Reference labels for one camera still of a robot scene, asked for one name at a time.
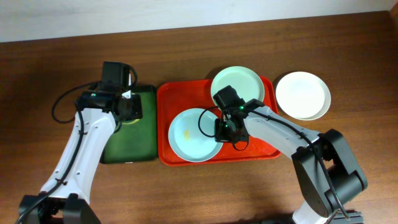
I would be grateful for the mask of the light blue plate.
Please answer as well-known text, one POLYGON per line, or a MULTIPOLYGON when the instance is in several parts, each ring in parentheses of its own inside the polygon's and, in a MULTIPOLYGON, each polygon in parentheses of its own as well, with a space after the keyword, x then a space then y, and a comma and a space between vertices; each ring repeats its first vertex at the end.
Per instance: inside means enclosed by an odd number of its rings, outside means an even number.
POLYGON ((203 108, 191 108, 179 113, 171 122, 168 140, 173 152, 188 162, 204 162, 212 159, 223 147, 216 142, 215 114, 203 108))

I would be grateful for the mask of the white plate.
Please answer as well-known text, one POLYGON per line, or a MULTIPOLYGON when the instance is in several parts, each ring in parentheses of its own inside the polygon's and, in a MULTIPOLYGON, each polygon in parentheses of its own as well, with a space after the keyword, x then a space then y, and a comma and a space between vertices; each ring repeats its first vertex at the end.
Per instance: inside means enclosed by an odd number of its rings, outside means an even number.
POLYGON ((331 106, 328 86, 309 72, 284 75, 276 84, 275 96, 285 114, 303 121, 321 118, 331 106))

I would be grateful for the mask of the green and yellow sponge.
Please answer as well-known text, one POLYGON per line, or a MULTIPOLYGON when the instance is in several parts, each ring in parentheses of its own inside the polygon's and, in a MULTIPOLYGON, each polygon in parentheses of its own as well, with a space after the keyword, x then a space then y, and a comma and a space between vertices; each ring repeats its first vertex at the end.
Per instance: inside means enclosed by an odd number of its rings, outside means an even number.
POLYGON ((123 125, 131 125, 131 124, 137 123, 139 120, 140 119, 134 119, 134 120, 131 120, 131 121, 123 121, 122 124, 123 125))

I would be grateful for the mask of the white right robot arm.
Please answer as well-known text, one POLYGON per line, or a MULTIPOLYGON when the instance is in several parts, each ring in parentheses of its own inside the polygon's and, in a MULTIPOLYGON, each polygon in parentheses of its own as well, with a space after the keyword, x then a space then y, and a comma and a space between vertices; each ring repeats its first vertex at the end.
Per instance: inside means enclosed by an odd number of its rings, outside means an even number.
POLYGON ((362 223, 344 204, 363 192, 367 179, 343 135, 298 126, 258 100, 217 100, 222 111, 216 138, 233 144, 260 139, 292 160, 304 202, 289 217, 267 223, 362 223))

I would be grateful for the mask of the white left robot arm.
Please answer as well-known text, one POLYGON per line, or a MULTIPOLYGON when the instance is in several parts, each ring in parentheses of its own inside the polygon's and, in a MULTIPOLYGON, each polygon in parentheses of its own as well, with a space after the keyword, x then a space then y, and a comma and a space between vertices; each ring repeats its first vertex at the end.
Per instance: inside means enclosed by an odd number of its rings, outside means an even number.
POLYGON ((22 198, 17 223, 100 222, 90 207, 96 169, 122 122, 142 118, 141 97, 86 90, 75 107, 75 123, 63 154, 40 193, 22 198))

